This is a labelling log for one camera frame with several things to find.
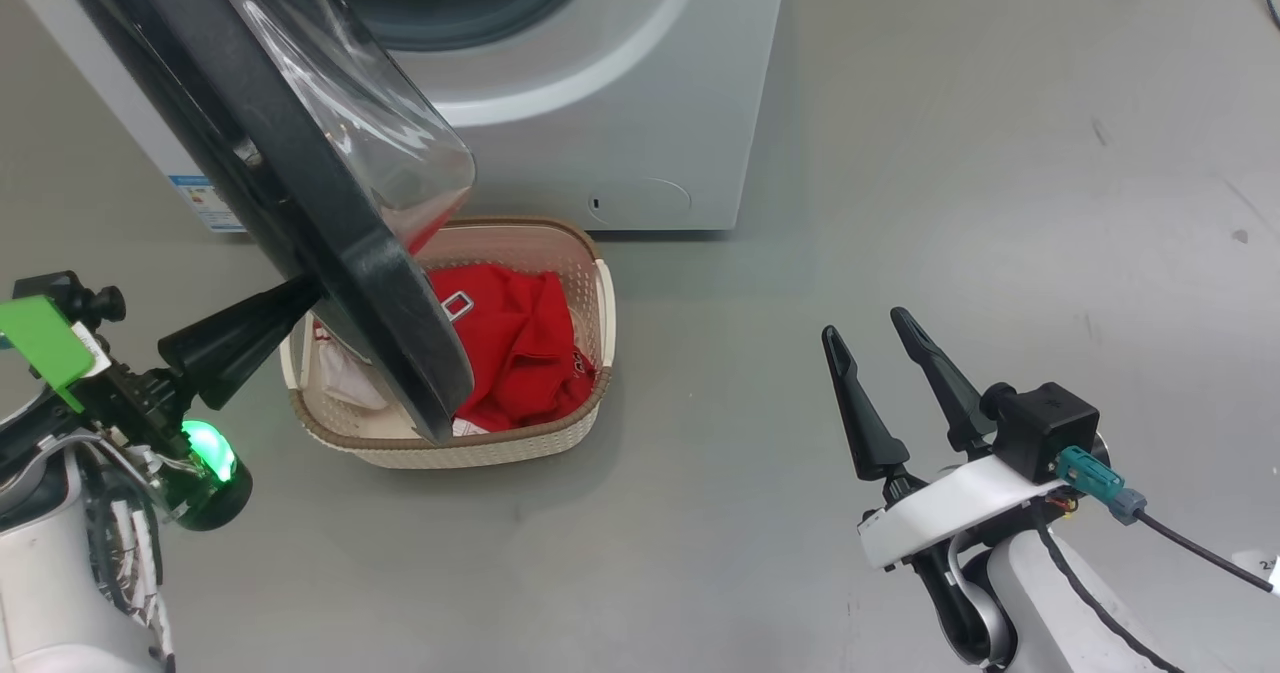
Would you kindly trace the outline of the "red and white garment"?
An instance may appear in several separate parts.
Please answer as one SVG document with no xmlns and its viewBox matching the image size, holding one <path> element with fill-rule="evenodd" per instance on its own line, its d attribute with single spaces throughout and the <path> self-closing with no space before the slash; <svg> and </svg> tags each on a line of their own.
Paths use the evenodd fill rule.
<svg viewBox="0 0 1280 673">
<path fill-rule="evenodd" d="M 553 424 L 591 397 L 596 368 L 576 344 L 556 273 L 471 264 L 431 269 L 428 278 L 474 374 L 456 424 L 485 432 Z"/>
</svg>

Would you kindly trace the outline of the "black round washer door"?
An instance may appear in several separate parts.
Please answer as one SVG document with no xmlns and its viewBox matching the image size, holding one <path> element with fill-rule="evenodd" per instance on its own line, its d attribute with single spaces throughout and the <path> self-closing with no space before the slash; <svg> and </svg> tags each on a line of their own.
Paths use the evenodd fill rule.
<svg viewBox="0 0 1280 673">
<path fill-rule="evenodd" d="M 413 255 L 465 202 L 470 148 L 347 0 L 77 0 L 284 276 L 417 435 L 448 441 L 468 360 Z"/>
</svg>

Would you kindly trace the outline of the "cream basket with brown rim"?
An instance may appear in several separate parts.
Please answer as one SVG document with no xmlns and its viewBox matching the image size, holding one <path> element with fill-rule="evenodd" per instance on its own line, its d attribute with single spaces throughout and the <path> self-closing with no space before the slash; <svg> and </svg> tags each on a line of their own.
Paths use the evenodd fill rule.
<svg viewBox="0 0 1280 673">
<path fill-rule="evenodd" d="M 320 444 L 387 470 L 462 470 L 509 464 L 570 450 L 591 432 L 613 377 L 617 305 L 608 264 L 582 228 L 540 216 L 454 218 L 413 258 L 428 271 L 498 264 L 518 273 L 554 273 L 564 287 L 575 342 L 596 376 L 585 403 L 557 421 L 506 432 L 467 432 L 451 441 L 417 435 L 407 409 L 378 372 L 385 409 L 361 409 L 323 392 L 317 319 L 307 313 L 278 348 L 289 400 Z"/>
</svg>

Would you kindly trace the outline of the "white front-load washing machine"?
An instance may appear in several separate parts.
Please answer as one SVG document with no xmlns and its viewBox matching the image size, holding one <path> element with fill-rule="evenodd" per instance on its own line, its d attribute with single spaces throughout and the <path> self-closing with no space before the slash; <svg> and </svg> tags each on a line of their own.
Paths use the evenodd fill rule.
<svg viewBox="0 0 1280 673">
<path fill-rule="evenodd" d="M 474 154 L 463 216 L 603 228 L 588 194 L 626 178 L 684 187 L 666 232 L 730 230 L 782 0 L 570 0 L 512 38 L 389 50 Z"/>
</svg>

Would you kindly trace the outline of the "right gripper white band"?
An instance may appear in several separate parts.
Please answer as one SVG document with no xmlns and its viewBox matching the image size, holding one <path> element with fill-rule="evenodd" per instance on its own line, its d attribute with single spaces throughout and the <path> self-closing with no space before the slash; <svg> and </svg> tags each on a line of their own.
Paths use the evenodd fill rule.
<svg viewBox="0 0 1280 673">
<path fill-rule="evenodd" d="M 991 454 L 988 438 L 996 424 L 980 409 L 980 395 L 905 307 L 890 310 L 904 351 L 922 368 L 942 409 L 952 450 Z M 910 459 L 904 441 L 888 432 L 858 377 L 858 363 L 837 328 L 822 330 L 822 348 L 856 477 L 892 480 Z M 992 519 L 1034 496 L 1064 487 L 1052 476 L 1034 484 L 997 455 L 960 464 L 923 490 L 873 512 L 858 526 L 863 551 L 874 568 L 901 562 L 934 544 Z"/>
</svg>

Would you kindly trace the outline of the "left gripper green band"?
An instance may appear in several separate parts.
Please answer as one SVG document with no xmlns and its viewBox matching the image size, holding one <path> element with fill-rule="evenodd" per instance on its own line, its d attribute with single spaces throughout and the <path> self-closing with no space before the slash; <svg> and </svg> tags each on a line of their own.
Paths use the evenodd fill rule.
<svg viewBox="0 0 1280 673">
<path fill-rule="evenodd" d="M 46 296 L 5 301 L 0 339 L 42 389 L 0 421 L 0 509 L 24 499 L 50 455 L 82 447 L 178 526 L 230 523 L 250 500 L 250 470 L 221 432 L 186 415 L 195 397 L 224 408 L 321 298 L 315 278 L 291 278 L 164 336 L 157 351 L 170 368 L 142 374 Z"/>
</svg>

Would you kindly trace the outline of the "round drain filter cover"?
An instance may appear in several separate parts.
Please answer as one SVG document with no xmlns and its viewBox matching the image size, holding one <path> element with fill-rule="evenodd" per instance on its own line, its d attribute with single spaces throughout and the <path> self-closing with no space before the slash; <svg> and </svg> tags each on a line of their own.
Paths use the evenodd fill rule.
<svg viewBox="0 0 1280 673">
<path fill-rule="evenodd" d="M 692 200 L 684 187 L 653 177 L 612 180 L 588 194 L 590 216 L 612 230 L 676 230 L 691 209 Z"/>
</svg>

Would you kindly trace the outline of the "blue energy label sticker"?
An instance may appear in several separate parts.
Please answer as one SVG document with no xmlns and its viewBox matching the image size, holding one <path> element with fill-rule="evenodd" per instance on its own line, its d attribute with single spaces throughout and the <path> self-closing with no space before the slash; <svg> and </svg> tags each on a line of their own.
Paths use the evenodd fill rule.
<svg viewBox="0 0 1280 673">
<path fill-rule="evenodd" d="M 246 234 L 246 226 L 218 194 L 209 177 L 170 175 L 170 184 L 191 205 L 204 226 L 214 234 Z"/>
</svg>

